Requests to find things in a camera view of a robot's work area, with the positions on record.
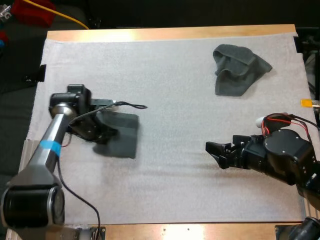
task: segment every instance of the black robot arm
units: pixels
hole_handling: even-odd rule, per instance
[[[312,143],[295,131],[282,128],[297,119],[293,115],[275,113],[270,116],[263,119],[262,125],[265,126],[262,126],[262,135],[234,135],[233,145],[207,142],[205,150],[222,169],[252,169],[289,185],[296,185],[298,193],[320,210],[320,163],[316,160]],[[303,127],[310,138],[308,127]],[[318,238],[320,222],[308,217],[301,225],[292,227],[290,234],[278,239]]]

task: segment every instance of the gray cloth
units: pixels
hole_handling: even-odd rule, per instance
[[[217,65],[215,94],[242,96],[272,66],[249,48],[221,44],[213,51]]]
[[[97,117],[107,126],[117,129],[107,144],[96,144],[93,151],[106,157],[131,158],[136,157],[139,117],[135,114],[104,111]]]

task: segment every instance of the dark gray towel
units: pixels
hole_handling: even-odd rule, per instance
[[[241,96],[272,66],[249,48],[221,44],[213,51],[217,65],[215,94]]]

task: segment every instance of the yellow cable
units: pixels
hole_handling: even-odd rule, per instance
[[[33,5],[33,6],[36,6],[36,7],[38,7],[38,8],[47,10],[48,12],[54,13],[54,14],[56,14],[56,15],[59,15],[59,16],[61,16],[61,17],[64,17],[64,18],[66,18],[66,19],[69,19],[69,20],[71,20],[71,21],[74,21],[74,22],[76,22],[77,24],[80,24],[80,25],[81,25],[82,27],[84,27],[85,29],[88,29],[88,30],[89,30],[89,28],[88,28],[86,25],[84,25],[82,22],[78,21],[77,19],[74,19],[73,17],[64,15],[64,14],[61,13],[61,12],[58,12],[58,11],[52,10],[52,9],[50,9],[50,8],[47,8],[47,7],[45,7],[45,6],[39,5],[39,4],[37,4],[37,3],[33,2],[33,1],[30,1],[30,0],[23,0],[23,1],[25,1],[26,3],[31,4],[31,5]]]

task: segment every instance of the wooden table edge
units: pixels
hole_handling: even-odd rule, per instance
[[[47,39],[65,42],[134,42],[295,33],[294,24],[203,26],[174,28],[96,29],[48,31]]]

